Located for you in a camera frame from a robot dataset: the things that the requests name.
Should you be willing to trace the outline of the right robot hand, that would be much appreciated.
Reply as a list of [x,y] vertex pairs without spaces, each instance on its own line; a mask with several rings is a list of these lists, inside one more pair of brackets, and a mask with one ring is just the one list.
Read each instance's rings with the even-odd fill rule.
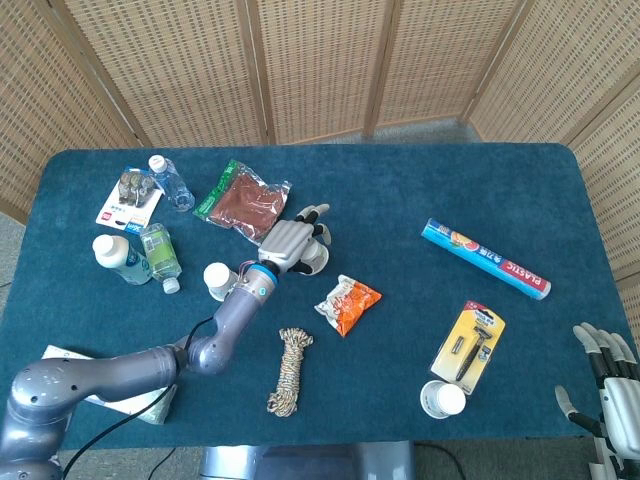
[[571,423],[591,433],[597,461],[589,464],[592,479],[639,477],[639,361],[625,339],[583,322],[573,327],[592,369],[601,414],[592,418],[571,402],[557,385],[556,401]]

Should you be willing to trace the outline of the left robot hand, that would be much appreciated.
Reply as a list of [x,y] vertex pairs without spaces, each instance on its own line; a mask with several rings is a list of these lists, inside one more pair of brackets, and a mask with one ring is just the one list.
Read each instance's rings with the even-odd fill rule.
[[259,264],[275,276],[320,273],[329,261],[332,239],[329,228],[317,219],[329,209],[329,204],[309,205],[293,219],[277,221],[258,249]]

